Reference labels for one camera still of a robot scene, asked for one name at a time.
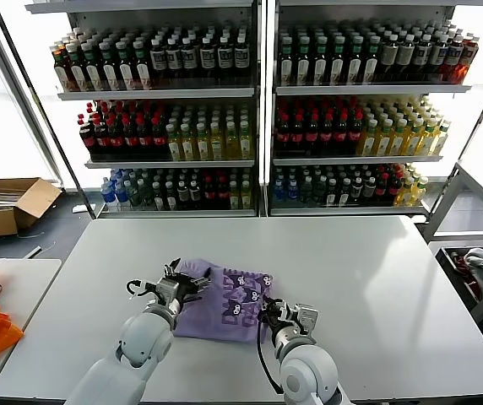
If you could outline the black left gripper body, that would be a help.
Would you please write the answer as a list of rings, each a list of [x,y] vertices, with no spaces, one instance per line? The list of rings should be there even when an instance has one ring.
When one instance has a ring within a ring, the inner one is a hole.
[[[193,302],[200,300],[199,289],[193,284],[195,278],[183,273],[176,273],[174,280],[177,282],[176,300],[178,302]]]

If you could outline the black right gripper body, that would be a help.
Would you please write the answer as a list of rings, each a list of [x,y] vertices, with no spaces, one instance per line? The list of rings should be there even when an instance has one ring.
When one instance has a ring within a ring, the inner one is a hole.
[[[283,300],[278,300],[274,309],[266,309],[269,314],[269,326],[278,326],[285,320],[283,313],[286,311],[286,303]]]

